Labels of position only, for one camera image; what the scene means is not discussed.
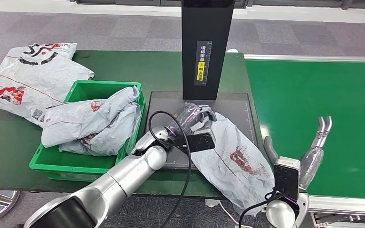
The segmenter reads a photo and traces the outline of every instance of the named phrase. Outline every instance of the crumpled plastic bag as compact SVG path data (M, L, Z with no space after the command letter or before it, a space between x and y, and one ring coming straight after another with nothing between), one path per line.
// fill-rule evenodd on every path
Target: crumpled plastic bag
M0 66L0 109L42 127L46 108L62 104L75 81L94 73L41 45L16 56L21 50L12 49Z
M104 130L80 140L61 144L59 151L90 154L93 156L117 155L125 141L134 134L140 121L140 116L140 106L132 102L125 106Z
M258 148L228 118L219 113L216 118L211 125L215 149L191 153L191 158L202 175L238 208L236 212L240 214L265 200L264 196L274 187L274 177ZM200 126L195 125L192 130L198 128ZM255 215L262 207L254 208L246 215Z
M51 147L99 133L138 96L139 91L134 86L124 88L108 99L79 101L49 108L41 143L44 147Z

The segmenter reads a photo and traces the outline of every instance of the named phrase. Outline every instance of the black cable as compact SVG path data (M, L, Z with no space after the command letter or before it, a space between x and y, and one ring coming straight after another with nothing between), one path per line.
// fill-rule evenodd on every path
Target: black cable
M190 150L190 146L188 144L188 139L187 139L187 135L185 134L183 128L181 127L180 123L177 121L177 119L171 115L170 113L168 112L165 112L165 111L156 111L154 112L150 117L149 117L149 120L148 120L148 127L149 127L149 131L150 131L150 134L152 134L152 136L154 137L154 139L156 139L158 142L160 143L163 143L165 145L168 145L168 146L175 146L175 144L173 143L168 143L166 142L165 140L162 140L162 139L159 139L156 137L156 135L154 134L153 130L152 130L152 119L153 119L153 116L156 115L156 114L159 114L159 113L163 113L163 114L166 114L168 115L169 117L171 117L175 122L176 124L178 125L178 127L180 128L180 131L182 132L182 135L184 137L184 140L185 140L185 145L187 146L187 155L188 155L188 172L187 172L187 179L185 180L185 184L184 184L184 187L182 188L182 191L181 191L181 194L177 200L177 202L175 203L174 205L174 208L172 209L172 211L170 212L169 216L166 218L166 220L164 221L163 225L161 226L161 228L165 227L168 223L168 221L170 220L170 218L173 216L173 214L175 213L175 211L177 210L177 207L178 205L180 204L181 200L183 199L184 197L184 193L185 193L185 190L187 189L187 186L188 186L188 182L190 181L190 176L191 176L191 150Z
M239 228L241 228L241 222L243 221L244 215L245 215L245 214L246 214L249 210L254 209L254 208L257 208L257 207L259 207L259 206L262 206L262 205L264 205L264 204L266 204L266 203L270 203L270 202L272 202L272 201L274 201L274 200L277 200L277 199L280 199L280 198L282 198L282 197L284 197L284 196L286 196L286 194L279 194L279 195L276 195L276 196L270 197L269 199L267 199L267 200L266 200L266 201L264 201L264 202L257 203L257 204L255 204L255 205L252 205L251 207L249 207L249 208L245 209L245 210L243 211L243 213L240 215Z

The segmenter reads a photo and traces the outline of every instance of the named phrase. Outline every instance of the scale ruler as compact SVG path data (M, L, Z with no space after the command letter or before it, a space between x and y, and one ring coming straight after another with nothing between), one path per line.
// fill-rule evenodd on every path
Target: scale ruler
M196 44L194 85L205 86L208 81L209 61L211 59L212 41L198 40Z

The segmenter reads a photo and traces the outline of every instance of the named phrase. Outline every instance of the red printed logo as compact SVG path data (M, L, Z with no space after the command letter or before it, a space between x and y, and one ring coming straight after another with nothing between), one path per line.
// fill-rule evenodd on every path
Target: red printed logo
M263 165L261 165L256 161L251 161L252 160L251 158L249 158L250 162L248 162L248 160L244 157L243 153L241 152L246 150L247 148L245 147L237 146L236 151L230 154L230 159L234 161L244 172L247 172L253 176L260 175L269 178L267 170Z
M21 98L24 95L25 87L20 86L19 88L15 87L5 87L0 89L0 98L6 100L9 103L13 103L14 105L21 104Z
M90 103L90 107L92 108L93 112L95 112L100 108L102 104L103 103L100 101L93 101L92 103Z

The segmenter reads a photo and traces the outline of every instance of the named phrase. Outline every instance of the silver robot arm segment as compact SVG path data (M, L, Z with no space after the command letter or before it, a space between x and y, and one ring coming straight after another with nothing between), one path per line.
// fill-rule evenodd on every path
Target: silver robot arm segment
M158 138L167 131L155 129ZM25 223L24 228L99 228L107 215L120 207L166 162L167 151L156 145L150 133L137 143L131 155L88 186L47 203Z

